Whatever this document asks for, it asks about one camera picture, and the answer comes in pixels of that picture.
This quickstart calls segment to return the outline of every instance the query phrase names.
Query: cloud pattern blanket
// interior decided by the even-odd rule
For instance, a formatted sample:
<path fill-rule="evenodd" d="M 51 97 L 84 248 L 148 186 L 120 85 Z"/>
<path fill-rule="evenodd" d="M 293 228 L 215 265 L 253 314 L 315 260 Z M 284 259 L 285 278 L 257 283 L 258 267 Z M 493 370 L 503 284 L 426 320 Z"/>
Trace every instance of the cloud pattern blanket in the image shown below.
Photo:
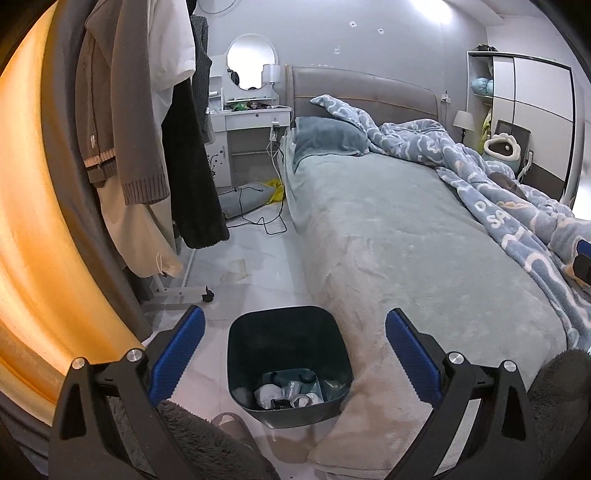
<path fill-rule="evenodd" d="M 330 95 L 311 103 L 364 132 L 372 152 L 435 168 L 490 236 L 546 294 L 562 321 L 568 347 L 591 353 L 591 288 L 573 272 L 577 243 L 591 241 L 591 222 L 575 218 L 567 206 L 530 186 L 519 184 L 527 201 L 500 187 L 489 175 L 500 172 L 517 183 L 512 170 L 455 143 L 434 120 L 378 127 L 365 111 Z M 483 258 L 483 275 L 486 262 Z"/>

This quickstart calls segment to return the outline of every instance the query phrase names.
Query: fuzzy gray fabric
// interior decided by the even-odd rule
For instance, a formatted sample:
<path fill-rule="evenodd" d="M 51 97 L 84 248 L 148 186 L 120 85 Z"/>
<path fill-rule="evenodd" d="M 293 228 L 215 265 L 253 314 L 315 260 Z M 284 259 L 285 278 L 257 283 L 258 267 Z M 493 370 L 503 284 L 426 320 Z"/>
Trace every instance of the fuzzy gray fabric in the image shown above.
<path fill-rule="evenodd" d="M 589 415 L 591 356 L 561 353 L 535 378 L 528 393 L 540 450 L 540 478 L 560 460 Z"/>
<path fill-rule="evenodd" d="M 153 475 L 121 400 L 111 397 L 109 405 L 134 467 Z M 269 460 L 176 403 L 163 401 L 158 411 L 204 480 L 280 480 Z"/>
<path fill-rule="evenodd" d="M 209 73 L 212 68 L 212 61 L 207 56 L 207 41 L 209 26 L 207 18 L 191 15 L 191 28 L 193 29 L 193 40 L 195 41 L 195 73 L 191 86 L 193 88 L 193 100 L 197 112 L 197 123 L 205 143 L 212 142 L 205 123 L 205 112 L 209 105 Z"/>

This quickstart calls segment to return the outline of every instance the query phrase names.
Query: white shirt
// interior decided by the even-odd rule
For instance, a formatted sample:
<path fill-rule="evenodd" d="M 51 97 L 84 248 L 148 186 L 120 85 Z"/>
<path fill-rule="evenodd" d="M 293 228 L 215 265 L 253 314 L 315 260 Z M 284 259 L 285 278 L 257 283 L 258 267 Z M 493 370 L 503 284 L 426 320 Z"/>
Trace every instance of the white shirt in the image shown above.
<path fill-rule="evenodd" d="M 195 73 L 195 42 L 186 0 L 150 0 L 148 55 L 154 120 L 161 125 L 173 102 L 173 87 Z"/>

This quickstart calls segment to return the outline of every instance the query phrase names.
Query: fabric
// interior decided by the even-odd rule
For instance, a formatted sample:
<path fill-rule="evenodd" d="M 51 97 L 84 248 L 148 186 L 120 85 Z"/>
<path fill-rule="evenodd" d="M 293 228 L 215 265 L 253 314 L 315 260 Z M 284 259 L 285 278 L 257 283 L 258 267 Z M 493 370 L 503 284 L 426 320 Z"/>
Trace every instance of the fabric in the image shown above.
<path fill-rule="evenodd" d="M 535 281 L 434 170 L 370 153 L 309 157 L 294 173 L 294 148 L 287 138 L 281 174 L 306 284 L 335 317 L 355 376 L 335 427 L 308 461 L 383 479 L 431 412 L 386 339 L 391 309 L 470 362 L 513 359 L 526 387 L 565 350 L 564 330 Z M 442 469 L 458 459 L 475 413 L 471 405 Z"/>
<path fill-rule="evenodd" d="M 478 153 L 484 153 L 484 143 L 491 137 L 491 122 L 492 122 L 492 108 L 488 110 L 488 114 L 482 124 L 482 137 L 478 142 Z"/>
<path fill-rule="evenodd" d="M 154 122 L 163 159 L 161 124 L 173 102 L 173 87 L 195 71 L 195 46 L 184 0 L 151 0 L 148 45 Z M 164 162 L 163 172 L 169 188 Z M 170 198 L 152 205 L 126 205 L 118 174 L 107 179 L 98 195 L 113 243 L 135 275 L 183 274 L 174 242 Z"/>
<path fill-rule="evenodd" d="M 319 116 L 299 116 L 295 119 L 296 141 L 294 171 L 311 155 L 351 155 L 369 153 L 367 135 L 347 122 Z"/>
<path fill-rule="evenodd" d="M 49 475 L 50 427 L 0 393 L 0 423 L 42 475 Z"/>
<path fill-rule="evenodd" d="M 152 107 L 151 5 L 99 0 L 85 23 L 76 72 L 76 127 L 90 181 L 101 186 L 119 173 L 127 205 L 170 194 Z"/>
<path fill-rule="evenodd" d="M 211 145 L 216 141 L 216 133 L 213 130 L 211 112 L 205 114 L 205 136 L 203 137 L 203 140 L 206 145 Z"/>
<path fill-rule="evenodd" d="M 205 248 L 228 240 L 230 232 L 197 123 L 190 79 L 174 87 L 162 132 L 173 220 L 185 244 Z"/>
<path fill-rule="evenodd" d="M 209 133 L 206 111 L 209 105 L 209 73 L 212 68 L 212 61 L 207 56 L 207 40 L 209 26 L 207 18 L 191 15 L 191 27 L 195 41 L 196 69 L 193 75 L 191 86 L 193 88 L 193 100 L 197 112 L 197 123 L 205 143 L 213 140 Z"/>
<path fill-rule="evenodd" d="M 135 275 L 183 275 L 184 267 L 174 243 L 170 199 L 153 205 L 126 205 L 117 174 L 97 192 L 107 230 Z"/>
<path fill-rule="evenodd" d="M 288 106 L 299 116 L 331 115 L 310 103 L 319 92 L 347 100 L 376 122 L 439 118 L 440 99 L 430 90 L 377 75 L 321 67 L 285 67 Z"/>
<path fill-rule="evenodd" d="M 484 143 L 484 152 L 492 160 L 498 160 L 510 166 L 515 175 L 521 166 L 521 147 L 513 135 L 502 133 L 493 135 Z"/>
<path fill-rule="evenodd" d="M 457 190 L 489 235 L 538 284 L 562 321 L 569 348 L 591 353 L 591 287 L 573 272 L 576 246 L 591 241 L 591 222 L 533 187 L 520 184 L 525 202 L 499 187 L 488 174 L 491 164 L 471 148 L 456 144 L 433 120 L 378 128 L 363 110 L 329 96 L 311 100 L 337 118 L 365 131 L 370 150 L 435 167 Z"/>
<path fill-rule="evenodd" d="M 476 80 L 472 80 L 472 91 L 477 95 L 488 95 L 488 83 L 490 79 L 486 78 L 478 78 Z"/>
<path fill-rule="evenodd" d="M 276 188 L 257 181 L 247 183 L 219 196 L 222 211 L 227 219 L 244 215 L 271 201 Z"/>
<path fill-rule="evenodd" d="M 76 136 L 76 66 L 84 20 L 94 4 L 95 0 L 60 0 L 51 20 L 41 72 L 43 146 L 61 214 L 86 268 L 119 318 L 143 341 L 152 327 L 121 271 Z"/>
<path fill-rule="evenodd" d="M 546 478 L 587 422 L 591 405 L 591 357 L 561 353 L 546 365 L 528 392 L 540 450 L 540 478 Z"/>
<path fill-rule="evenodd" d="M 195 72 L 193 30 L 184 0 L 150 0 L 148 57 L 157 129 L 173 102 L 173 87 Z"/>
<path fill-rule="evenodd" d="M 110 362 L 141 348 L 80 257 L 47 168 L 40 85 L 54 12 L 0 76 L 0 391 L 46 423 L 74 358 Z"/>
<path fill-rule="evenodd" d="M 121 400 L 110 398 L 109 405 L 130 460 L 136 468 L 153 475 Z M 204 480 L 280 480 L 271 462 L 260 453 L 176 403 L 163 401 L 158 411 Z"/>

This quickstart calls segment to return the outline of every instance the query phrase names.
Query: green item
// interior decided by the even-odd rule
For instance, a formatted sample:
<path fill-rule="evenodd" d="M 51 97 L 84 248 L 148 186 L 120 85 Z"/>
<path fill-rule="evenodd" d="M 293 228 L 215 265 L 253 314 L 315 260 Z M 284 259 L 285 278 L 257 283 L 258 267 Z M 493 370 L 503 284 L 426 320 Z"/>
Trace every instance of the green item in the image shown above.
<path fill-rule="evenodd" d="M 248 107 L 245 103 L 237 103 L 232 107 L 233 112 L 243 112 L 245 110 L 248 110 Z"/>
<path fill-rule="evenodd" d="M 482 138 L 478 144 L 478 153 L 482 155 L 484 153 L 484 144 L 491 137 L 491 123 L 492 123 L 492 108 L 489 110 L 484 123 L 482 124 Z"/>

